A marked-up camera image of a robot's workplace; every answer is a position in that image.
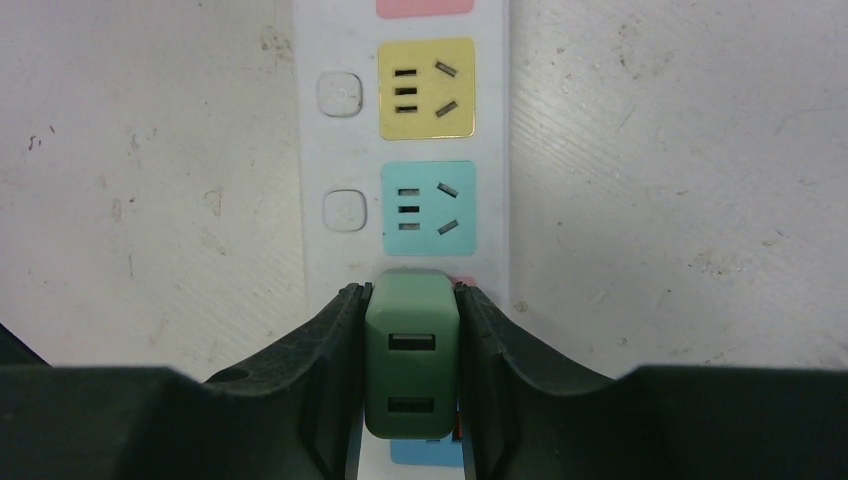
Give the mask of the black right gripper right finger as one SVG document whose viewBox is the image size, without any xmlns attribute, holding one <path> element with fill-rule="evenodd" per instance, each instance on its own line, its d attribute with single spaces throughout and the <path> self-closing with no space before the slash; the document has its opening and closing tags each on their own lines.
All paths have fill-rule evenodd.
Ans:
<svg viewBox="0 0 848 480">
<path fill-rule="evenodd" d="M 458 285 L 469 479 L 843 479 L 843 371 L 642 366 L 611 379 Z"/>
</svg>

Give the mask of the green cube plug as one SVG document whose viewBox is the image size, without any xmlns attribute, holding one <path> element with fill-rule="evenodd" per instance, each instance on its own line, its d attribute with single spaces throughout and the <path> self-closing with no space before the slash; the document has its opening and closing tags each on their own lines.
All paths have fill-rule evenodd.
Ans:
<svg viewBox="0 0 848 480">
<path fill-rule="evenodd" d="M 381 439 L 438 440 L 455 428 L 460 314 L 435 270 L 390 270 L 365 313 L 365 422 Z"/>
</svg>

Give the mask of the white long power strip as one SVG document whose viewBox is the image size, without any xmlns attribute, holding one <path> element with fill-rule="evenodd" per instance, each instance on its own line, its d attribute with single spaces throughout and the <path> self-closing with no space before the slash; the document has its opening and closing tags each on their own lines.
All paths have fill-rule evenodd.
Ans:
<svg viewBox="0 0 848 480">
<path fill-rule="evenodd" d="M 306 308 L 387 270 L 509 290 L 505 1 L 297 1 Z"/>
</svg>

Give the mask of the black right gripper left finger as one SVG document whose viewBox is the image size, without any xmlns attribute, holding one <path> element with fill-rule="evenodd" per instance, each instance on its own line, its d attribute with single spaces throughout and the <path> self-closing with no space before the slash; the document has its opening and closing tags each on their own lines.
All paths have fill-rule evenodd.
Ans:
<svg viewBox="0 0 848 480">
<path fill-rule="evenodd" d="M 5 479 L 353 479 L 364 314 L 350 284 L 311 320 L 197 381 L 169 367 L 52 366 L 1 333 Z"/>
</svg>

